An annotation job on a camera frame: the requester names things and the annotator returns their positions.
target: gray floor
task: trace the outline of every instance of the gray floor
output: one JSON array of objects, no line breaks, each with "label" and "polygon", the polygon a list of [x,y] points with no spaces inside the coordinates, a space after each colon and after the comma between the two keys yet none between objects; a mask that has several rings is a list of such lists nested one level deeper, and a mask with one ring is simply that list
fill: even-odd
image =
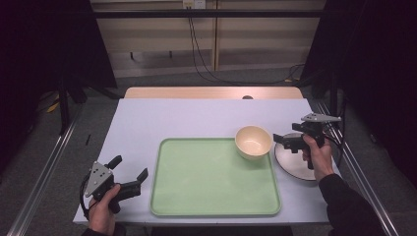
[{"label": "gray floor", "polygon": [[[221,50],[217,71],[289,68],[303,63],[308,51],[306,47]],[[210,50],[201,51],[204,64],[212,70],[210,53]],[[130,53],[112,53],[109,58],[115,77],[129,78],[194,73],[192,55],[192,51],[133,52],[133,60]],[[205,65],[199,53],[196,52],[195,56],[199,70],[203,71]]]},{"label": "gray floor", "polygon": [[[114,88],[112,91],[123,94],[127,88],[133,86],[230,86],[224,82],[208,82],[196,73],[165,76],[159,73],[151,76],[150,70],[147,73],[149,73],[148,76],[117,79],[119,88]],[[285,78],[288,69],[224,70],[215,74],[225,80],[262,83]],[[279,83],[274,86],[289,85],[290,83]],[[254,86],[265,86],[265,84],[254,84]],[[310,88],[302,88],[302,92],[306,98],[314,102]],[[81,235],[85,229],[83,225],[76,225],[72,222],[78,207],[79,185],[90,164],[98,157],[118,103],[117,100],[111,100],[91,89],[86,89],[86,93],[89,97],[86,104],[71,103],[72,114],[75,114],[78,109],[81,110],[79,120],[55,170],[51,173],[51,179],[40,198],[33,218],[28,228],[25,229],[26,235]],[[52,113],[45,113],[42,109],[48,106],[53,98],[51,96],[39,104],[37,120],[31,133],[3,173],[0,186],[2,209],[0,235],[6,235],[9,232],[58,139],[59,109]],[[393,166],[384,147],[372,142],[366,125],[349,104],[346,107],[345,137],[399,234],[415,235],[417,232],[416,189]],[[340,169],[347,182],[357,189],[345,163],[342,162]],[[292,229],[296,236],[316,236],[327,235],[329,226],[294,225]],[[131,225],[128,235],[145,235],[145,231],[140,226]]]}]

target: black curtain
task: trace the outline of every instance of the black curtain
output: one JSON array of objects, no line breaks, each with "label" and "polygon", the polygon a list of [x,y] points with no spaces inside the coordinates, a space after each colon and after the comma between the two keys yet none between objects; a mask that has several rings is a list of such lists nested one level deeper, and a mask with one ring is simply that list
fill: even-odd
[{"label": "black curtain", "polygon": [[336,73],[339,88],[387,148],[393,163],[417,186],[416,1],[361,0],[345,6],[338,21],[320,21],[302,80],[323,96]]},{"label": "black curtain", "polygon": [[1,1],[0,12],[2,171],[33,124],[40,96],[57,90],[60,78],[104,88],[116,82],[89,0]]}]

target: wall outlet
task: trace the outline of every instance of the wall outlet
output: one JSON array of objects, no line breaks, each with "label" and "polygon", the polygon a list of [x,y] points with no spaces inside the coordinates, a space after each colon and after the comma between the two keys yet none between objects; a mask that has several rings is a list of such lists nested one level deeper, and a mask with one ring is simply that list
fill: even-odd
[{"label": "wall outlet", "polygon": [[183,0],[183,9],[194,9],[194,0]]},{"label": "wall outlet", "polygon": [[206,0],[194,0],[194,9],[205,9]]},{"label": "wall outlet", "polygon": [[205,9],[206,0],[183,0],[183,9]]}]

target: table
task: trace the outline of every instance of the table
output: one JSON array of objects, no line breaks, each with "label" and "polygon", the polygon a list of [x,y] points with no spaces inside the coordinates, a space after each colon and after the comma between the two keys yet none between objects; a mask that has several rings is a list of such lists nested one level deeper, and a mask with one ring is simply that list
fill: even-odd
[{"label": "table", "polygon": [[[258,99],[243,100],[241,98],[244,95]],[[149,210],[157,150],[164,139],[230,138],[240,127],[254,123],[271,133],[287,134],[292,132],[291,123],[299,122],[309,112],[309,103],[302,98],[297,88],[130,88],[126,98],[119,102],[98,162],[107,163],[121,154],[124,160],[113,171],[116,182],[134,180],[145,167],[149,169],[149,177],[139,197],[120,203],[122,210],[117,214],[117,220],[149,226],[328,222],[327,204],[317,183],[290,176],[274,159],[272,168],[282,202],[282,208],[276,215],[235,218],[157,217]],[[74,221],[87,223],[80,209]]]}]

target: white table surface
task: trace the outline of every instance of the white table surface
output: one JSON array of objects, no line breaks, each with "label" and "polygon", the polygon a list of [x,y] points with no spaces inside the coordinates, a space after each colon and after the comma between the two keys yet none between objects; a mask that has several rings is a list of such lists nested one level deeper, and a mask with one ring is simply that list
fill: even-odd
[{"label": "white table surface", "polygon": [[[328,222],[316,181],[292,177],[278,165],[270,149],[281,209],[259,217],[159,217],[150,211],[150,197],[160,143],[166,138],[233,138],[244,126],[257,125],[272,134],[293,133],[292,123],[311,112],[307,99],[121,99],[98,162],[116,155],[123,161],[113,170],[115,182],[134,181],[144,168],[149,177],[142,194],[120,202],[116,220],[144,225],[236,225]],[[74,222],[87,224],[81,208]]]}]

